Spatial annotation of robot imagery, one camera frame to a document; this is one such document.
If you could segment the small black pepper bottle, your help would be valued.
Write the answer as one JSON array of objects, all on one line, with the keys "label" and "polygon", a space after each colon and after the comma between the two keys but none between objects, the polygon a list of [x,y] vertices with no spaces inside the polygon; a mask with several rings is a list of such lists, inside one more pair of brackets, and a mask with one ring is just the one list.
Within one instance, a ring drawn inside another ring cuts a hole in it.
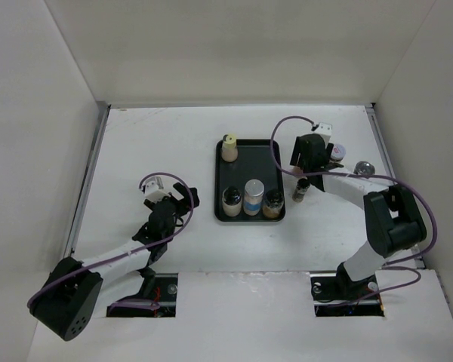
[{"label": "small black pepper bottle", "polygon": [[305,194],[310,187],[310,182],[307,178],[301,178],[297,181],[297,185],[292,194],[292,200],[300,203],[304,200]]}]

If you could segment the white powder bottle black cap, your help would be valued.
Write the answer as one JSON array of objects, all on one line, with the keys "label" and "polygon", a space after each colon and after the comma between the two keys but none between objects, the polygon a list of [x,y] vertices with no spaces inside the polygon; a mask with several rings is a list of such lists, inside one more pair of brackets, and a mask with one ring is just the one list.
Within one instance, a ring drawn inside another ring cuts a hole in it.
[{"label": "white powder bottle black cap", "polygon": [[228,217],[236,217],[242,209],[242,193],[235,186],[228,186],[222,194],[222,209]]}]

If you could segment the yellow cap spice bottle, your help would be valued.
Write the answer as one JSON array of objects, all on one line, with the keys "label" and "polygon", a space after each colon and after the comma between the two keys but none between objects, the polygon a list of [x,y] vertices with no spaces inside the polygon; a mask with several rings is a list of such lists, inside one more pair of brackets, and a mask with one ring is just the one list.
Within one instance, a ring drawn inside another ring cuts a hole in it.
[{"label": "yellow cap spice bottle", "polygon": [[236,136],[232,133],[225,134],[222,139],[220,155],[225,162],[234,162],[238,158]]}]

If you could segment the brown spice bottle black cap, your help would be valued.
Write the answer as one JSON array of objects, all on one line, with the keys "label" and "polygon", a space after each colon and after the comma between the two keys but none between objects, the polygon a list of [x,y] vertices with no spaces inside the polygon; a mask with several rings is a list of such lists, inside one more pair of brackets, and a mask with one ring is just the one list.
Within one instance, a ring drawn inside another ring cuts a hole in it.
[{"label": "brown spice bottle black cap", "polygon": [[284,207],[284,196],[279,189],[271,189],[265,193],[262,203],[262,213],[267,219],[279,218]]}]

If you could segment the tall blue label spice jar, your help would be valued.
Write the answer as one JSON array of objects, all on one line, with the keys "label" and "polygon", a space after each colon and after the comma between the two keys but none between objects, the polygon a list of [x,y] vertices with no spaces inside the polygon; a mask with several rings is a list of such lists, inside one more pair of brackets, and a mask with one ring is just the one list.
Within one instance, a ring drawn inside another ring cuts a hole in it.
[{"label": "tall blue label spice jar", "polygon": [[258,179],[250,179],[245,184],[243,210],[249,216],[260,212],[264,194],[264,184]]}]

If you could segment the pink cap spice bottle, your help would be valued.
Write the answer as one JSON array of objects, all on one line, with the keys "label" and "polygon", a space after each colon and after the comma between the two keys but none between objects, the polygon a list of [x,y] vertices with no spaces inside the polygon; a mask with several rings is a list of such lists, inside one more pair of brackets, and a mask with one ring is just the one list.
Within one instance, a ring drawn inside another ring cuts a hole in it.
[{"label": "pink cap spice bottle", "polygon": [[293,167],[291,172],[294,174],[294,176],[296,178],[303,178],[304,177],[304,172],[302,169],[300,169],[299,167]]}]

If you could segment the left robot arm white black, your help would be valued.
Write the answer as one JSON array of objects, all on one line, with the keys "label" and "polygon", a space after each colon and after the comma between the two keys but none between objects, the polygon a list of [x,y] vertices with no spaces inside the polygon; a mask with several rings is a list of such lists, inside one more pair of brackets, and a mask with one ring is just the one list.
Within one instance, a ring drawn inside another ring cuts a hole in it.
[{"label": "left robot arm white black", "polygon": [[28,301],[29,313],[62,340],[76,338],[90,319],[102,314],[155,317],[171,309],[171,284],[157,284],[151,266],[190,221],[200,204],[198,191],[177,182],[176,198],[157,176],[140,188],[150,214],[133,237],[100,256],[60,260]]}]

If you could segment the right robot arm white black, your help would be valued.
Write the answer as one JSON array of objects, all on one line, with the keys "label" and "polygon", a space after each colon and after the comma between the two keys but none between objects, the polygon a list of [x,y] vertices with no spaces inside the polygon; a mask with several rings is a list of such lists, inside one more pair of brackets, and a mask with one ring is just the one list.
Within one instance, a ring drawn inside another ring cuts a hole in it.
[{"label": "right robot arm white black", "polygon": [[332,150],[316,133],[297,137],[290,165],[299,167],[311,186],[364,211],[367,241],[337,267],[333,278],[320,281],[325,296],[313,294],[317,300],[349,300],[361,295],[391,256],[423,241],[427,230],[410,190],[398,183],[387,186],[347,176],[346,169],[330,162]]}]

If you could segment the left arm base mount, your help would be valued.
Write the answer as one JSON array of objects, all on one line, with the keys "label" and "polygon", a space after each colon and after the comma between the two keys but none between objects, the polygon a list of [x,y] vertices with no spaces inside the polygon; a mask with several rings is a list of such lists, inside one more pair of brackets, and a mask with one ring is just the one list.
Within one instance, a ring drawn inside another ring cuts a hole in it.
[{"label": "left arm base mount", "polygon": [[106,309],[107,318],[174,318],[176,316],[178,273],[141,272],[139,291],[125,296]]}]

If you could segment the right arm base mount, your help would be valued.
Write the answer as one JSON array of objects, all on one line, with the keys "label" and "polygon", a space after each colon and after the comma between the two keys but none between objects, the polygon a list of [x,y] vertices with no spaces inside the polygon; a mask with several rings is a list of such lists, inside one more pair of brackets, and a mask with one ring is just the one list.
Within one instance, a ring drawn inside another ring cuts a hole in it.
[{"label": "right arm base mount", "polygon": [[374,275],[356,282],[346,291],[337,285],[335,275],[312,275],[310,281],[314,313],[319,318],[384,316],[380,296],[371,296],[378,290],[378,280]]}]

